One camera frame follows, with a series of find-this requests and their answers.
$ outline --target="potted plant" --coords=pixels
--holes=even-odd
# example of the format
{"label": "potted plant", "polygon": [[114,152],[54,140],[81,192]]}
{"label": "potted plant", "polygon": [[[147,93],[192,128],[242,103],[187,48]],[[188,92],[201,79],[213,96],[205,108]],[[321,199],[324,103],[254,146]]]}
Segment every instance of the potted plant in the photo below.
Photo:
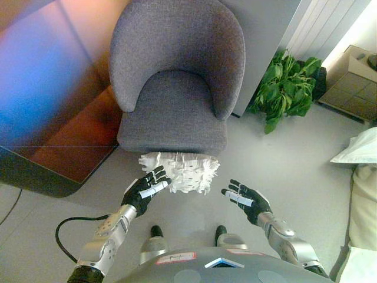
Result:
{"label": "potted plant", "polygon": [[310,57],[300,65],[293,56],[284,56],[285,52],[275,54],[248,107],[252,113],[266,113],[266,134],[284,115],[305,116],[312,104],[316,80],[311,76],[319,70],[321,60]]}

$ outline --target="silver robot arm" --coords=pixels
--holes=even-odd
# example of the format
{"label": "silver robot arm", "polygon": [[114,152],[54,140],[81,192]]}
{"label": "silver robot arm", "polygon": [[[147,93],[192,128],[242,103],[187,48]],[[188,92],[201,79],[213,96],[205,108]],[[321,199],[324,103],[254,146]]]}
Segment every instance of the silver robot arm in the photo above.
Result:
{"label": "silver robot arm", "polygon": [[297,237],[286,221],[276,218],[271,212],[262,212],[258,214],[257,224],[282,260],[327,277],[313,247]]}
{"label": "silver robot arm", "polygon": [[313,247],[297,237],[285,221],[274,216],[269,201],[260,192],[236,180],[231,180],[229,189],[221,192],[245,212],[251,224],[264,230],[270,246],[282,260],[328,278]]}
{"label": "silver robot arm", "polygon": [[171,183],[160,166],[126,189],[121,207],[97,229],[80,253],[68,283],[101,283],[114,263],[131,222],[143,215],[152,197]]}
{"label": "silver robot arm", "polygon": [[136,208],[132,205],[122,205],[116,213],[111,214],[98,227],[92,241],[81,250],[76,268],[89,266],[106,276],[136,214]]}

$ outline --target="armchair backrest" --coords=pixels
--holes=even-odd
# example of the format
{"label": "armchair backrest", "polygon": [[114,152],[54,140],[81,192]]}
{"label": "armchair backrest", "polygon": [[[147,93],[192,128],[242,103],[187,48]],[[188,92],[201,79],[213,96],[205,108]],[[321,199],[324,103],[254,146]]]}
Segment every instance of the armchair backrest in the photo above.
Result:
{"label": "armchair backrest", "polygon": [[196,73],[209,85],[215,115],[233,111],[245,64],[242,29],[218,0],[133,0],[110,49],[110,80],[123,111],[134,111],[146,81],[165,70]]}

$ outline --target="tile floor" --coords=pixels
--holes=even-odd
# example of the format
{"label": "tile floor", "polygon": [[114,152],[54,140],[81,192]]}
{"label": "tile floor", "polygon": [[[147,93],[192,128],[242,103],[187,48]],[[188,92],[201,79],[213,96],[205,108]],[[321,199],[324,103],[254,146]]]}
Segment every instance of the tile floor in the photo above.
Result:
{"label": "tile floor", "polygon": [[[229,179],[259,189],[276,216],[312,244],[330,272],[345,245],[351,168],[331,164],[331,157],[366,126],[318,105],[305,118],[284,119],[275,132],[263,134],[261,116],[245,114],[228,120],[229,145],[211,192],[161,192],[136,219],[104,282],[114,282],[135,268],[151,226],[159,224],[171,249],[211,246],[216,226],[238,233],[250,249],[277,256],[262,230],[220,193]],[[75,194],[53,199],[24,190],[9,218],[0,226],[0,282],[65,282],[74,263],[55,243],[58,223],[72,216],[99,216],[117,209],[124,189],[143,172],[138,153],[117,149]],[[0,218],[19,189],[0,185]],[[61,229],[62,243],[75,256],[97,227],[71,222]]]}

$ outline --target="black robotic glove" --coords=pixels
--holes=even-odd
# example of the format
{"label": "black robotic glove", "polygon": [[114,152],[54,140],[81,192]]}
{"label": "black robotic glove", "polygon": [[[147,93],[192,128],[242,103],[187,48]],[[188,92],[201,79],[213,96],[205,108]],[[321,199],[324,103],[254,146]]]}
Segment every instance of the black robotic glove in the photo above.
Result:
{"label": "black robotic glove", "polygon": [[[152,172],[146,174],[143,178],[135,180],[134,183],[131,184],[131,187],[123,196],[121,205],[132,205],[136,208],[136,217],[139,217],[147,211],[147,206],[153,196],[170,183],[171,179],[166,177],[164,166],[159,166]],[[150,196],[143,198],[140,192],[149,192]]]}
{"label": "black robotic glove", "polygon": [[258,215],[262,212],[272,212],[269,201],[258,191],[249,189],[236,180],[230,180],[228,189],[222,189],[221,193],[231,202],[238,204],[247,215],[251,224],[258,225]]}

